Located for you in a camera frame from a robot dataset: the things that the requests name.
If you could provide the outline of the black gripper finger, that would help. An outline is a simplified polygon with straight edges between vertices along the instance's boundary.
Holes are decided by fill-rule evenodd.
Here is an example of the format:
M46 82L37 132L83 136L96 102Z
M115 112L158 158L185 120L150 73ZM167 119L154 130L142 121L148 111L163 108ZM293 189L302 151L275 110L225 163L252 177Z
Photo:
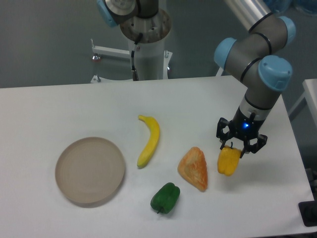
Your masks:
M222 150L225 147L226 142L232 138L230 122L225 118L220 118L217 123L216 137L219 138L221 142L220 150Z
M260 149L262 149L267 143L267 136L263 134L258 134L257 141L255 144L251 144L251 140L248 138L243 139L243 149L240 154L240 158L242 158L245 154L253 153L256 154Z

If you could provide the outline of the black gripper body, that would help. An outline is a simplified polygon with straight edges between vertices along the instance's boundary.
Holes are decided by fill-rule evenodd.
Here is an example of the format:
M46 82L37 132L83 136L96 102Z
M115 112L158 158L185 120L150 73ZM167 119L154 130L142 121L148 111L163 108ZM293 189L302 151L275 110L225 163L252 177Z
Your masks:
M267 136L259 134L272 108L260 107L248 99L243 99L235 116L229 122L228 139L237 138L241 141L257 139L258 142L266 142Z

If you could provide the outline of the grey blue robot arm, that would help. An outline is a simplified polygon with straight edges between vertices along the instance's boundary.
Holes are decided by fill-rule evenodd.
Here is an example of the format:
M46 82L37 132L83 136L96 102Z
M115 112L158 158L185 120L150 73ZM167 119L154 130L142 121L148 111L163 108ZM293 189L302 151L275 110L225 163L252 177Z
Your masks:
M274 16L261 0L228 0L226 4L249 35L241 41L221 41L214 61L247 91L234 118L220 118L216 136L222 144L231 138L241 140L241 154L257 153L267 142L259 129L293 73L290 63L275 53L293 41L296 27L291 19ZM133 80L163 79L162 44L171 20L158 1L99 0L97 7L105 23L119 26L128 39Z

